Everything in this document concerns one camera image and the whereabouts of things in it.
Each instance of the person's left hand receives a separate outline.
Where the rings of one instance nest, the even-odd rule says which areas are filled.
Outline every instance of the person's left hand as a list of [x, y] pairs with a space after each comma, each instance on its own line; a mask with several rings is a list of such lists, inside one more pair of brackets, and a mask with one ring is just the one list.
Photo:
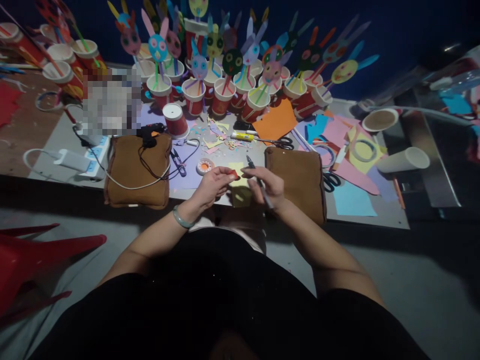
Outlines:
[[232, 169], [225, 166], [217, 166], [203, 175], [200, 185], [195, 190], [190, 200], [201, 211], [210, 208], [215, 199], [227, 192], [227, 185], [236, 180], [235, 175], [229, 175]]

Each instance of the person's right hand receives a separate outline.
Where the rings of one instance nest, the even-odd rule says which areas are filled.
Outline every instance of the person's right hand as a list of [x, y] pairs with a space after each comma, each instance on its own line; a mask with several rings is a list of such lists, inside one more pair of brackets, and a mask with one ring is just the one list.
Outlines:
[[253, 193], [253, 198], [258, 204], [264, 205], [265, 200], [257, 180], [252, 179], [252, 177], [257, 177], [258, 179], [263, 180], [266, 194], [271, 200], [274, 211], [277, 212], [285, 205], [286, 199], [284, 197], [284, 181], [281, 177], [275, 175], [273, 172], [264, 167], [257, 167], [254, 169], [244, 167], [241, 169], [241, 171], [243, 172], [242, 177], [248, 178], [248, 186], [250, 186], [251, 192]]

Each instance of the white table surface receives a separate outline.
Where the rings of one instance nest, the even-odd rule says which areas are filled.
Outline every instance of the white table surface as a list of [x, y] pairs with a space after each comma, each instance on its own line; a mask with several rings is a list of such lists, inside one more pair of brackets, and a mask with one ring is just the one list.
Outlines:
[[[347, 117], [351, 116], [349, 112], [349, 107], [354, 104], [351, 101], [345, 100], [335, 100], [333, 104], [330, 106], [329, 110], [334, 114], [342, 114]], [[76, 119], [82, 118], [82, 110], [77, 107], [71, 107], [70, 112]], [[205, 122], [201, 122], [199, 119], [196, 120], [196, 123], [199, 124], [202, 128], [207, 127], [207, 116], [206, 114], [202, 115]], [[228, 134], [230, 135], [233, 130], [233, 124], [236, 121], [236, 115], [230, 114], [227, 115], [224, 119], [221, 120], [222, 123], [230, 124], [230, 129]], [[195, 125], [193, 121], [189, 121], [189, 125], [192, 127]], [[293, 145], [295, 148], [298, 146], [298, 142], [289, 135], [293, 139]], [[197, 135], [195, 131], [190, 132], [190, 135], [187, 137], [188, 139], [192, 138], [200, 138], [202, 140], [202, 136]], [[383, 143], [383, 137], [381, 134], [377, 137], [378, 142], [381, 145]], [[257, 143], [252, 144], [252, 148], [248, 149], [245, 147], [237, 147], [235, 150], [229, 150], [226, 145], [219, 145], [220, 150], [214, 152], [211, 155], [206, 154], [205, 152], [202, 153], [203, 158], [211, 159], [216, 166], [228, 166], [229, 163], [238, 163], [243, 162], [245, 166], [247, 166], [247, 159], [246, 155], [249, 155], [253, 160], [254, 164], [258, 166], [265, 165], [265, 156], [264, 151], [266, 146], [263, 143], [257, 141]], [[46, 150], [54, 150], [58, 151], [60, 149], [68, 149], [70, 151], [76, 152], [78, 154], [83, 155], [86, 151], [84, 147], [80, 145], [80, 142], [75, 137], [74, 133], [72, 132], [72, 123], [69, 121], [66, 114], [63, 114], [58, 122], [56, 128], [52, 132], [48, 142], [45, 145]], [[207, 149], [206, 147], [200, 147], [198, 151], [202, 149]], [[105, 180], [98, 181], [98, 182], [91, 182], [84, 177], [78, 176], [75, 170], [58, 166], [53, 164], [53, 159], [45, 153], [41, 153], [34, 169], [38, 172], [42, 172], [43, 175], [51, 177], [50, 180], [47, 180], [45, 177], [42, 177], [33, 171], [30, 172], [28, 176], [29, 179], [37, 179], [37, 180], [44, 180], [44, 181], [63, 181], [72, 185], [88, 187], [88, 188], [97, 188], [103, 189]], [[170, 187], [170, 197], [174, 199], [188, 199], [195, 189], [173, 189]], [[360, 223], [360, 224], [367, 224], [367, 225], [377, 225], [377, 226], [384, 226], [390, 228], [399, 228], [399, 229], [409, 229], [409, 224], [407, 221], [407, 216], [405, 211], [400, 207], [400, 204], [396, 201], [393, 202], [385, 202], [381, 196], [374, 196], [369, 195], [373, 208], [378, 216], [342, 216], [337, 215], [337, 210], [335, 206], [335, 199], [332, 193], [325, 193], [326, 196], [326, 204], [327, 204], [327, 218], [330, 220], [338, 220], [338, 221], [345, 221], [345, 222], [352, 222], [352, 223]], [[220, 205], [228, 205], [231, 206], [231, 202], [229, 198], [224, 195], [216, 204]]]

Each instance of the gray pen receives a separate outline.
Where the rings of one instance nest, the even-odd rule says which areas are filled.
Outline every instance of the gray pen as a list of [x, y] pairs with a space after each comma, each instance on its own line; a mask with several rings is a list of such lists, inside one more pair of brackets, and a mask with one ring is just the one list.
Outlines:
[[[248, 162], [248, 167], [250, 169], [255, 169], [254, 162], [252, 161], [250, 156], [248, 156], [248, 155], [246, 156], [246, 161]], [[269, 196], [267, 195], [267, 191], [265, 190], [264, 183], [258, 177], [256, 178], [256, 182], [258, 183], [258, 186], [260, 187], [261, 194], [263, 195], [263, 200], [265, 200], [266, 205], [268, 206], [268, 208], [270, 210], [273, 209], [274, 206], [273, 206], [272, 202], [270, 201]]]

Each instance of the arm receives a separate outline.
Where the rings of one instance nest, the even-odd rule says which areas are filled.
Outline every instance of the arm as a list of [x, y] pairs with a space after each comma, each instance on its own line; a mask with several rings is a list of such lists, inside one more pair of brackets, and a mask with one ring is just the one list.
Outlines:
[[[193, 223], [217, 197], [227, 192], [227, 185], [236, 178], [228, 175], [229, 171], [228, 167], [218, 166], [206, 173], [192, 197], [178, 206], [178, 215]], [[168, 253], [186, 232], [187, 229], [175, 220], [173, 212], [169, 212], [137, 236], [97, 286], [126, 273], [147, 275], [150, 259]]]
[[[311, 265], [317, 295], [330, 289], [350, 289], [385, 306], [369, 274], [350, 253], [322, 230], [298, 207], [284, 197], [284, 181], [264, 167], [242, 169], [247, 177], [256, 176], [265, 183], [265, 190], [274, 211], [296, 235], [294, 244]], [[264, 204], [259, 185], [248, 180], [255, 200]]]

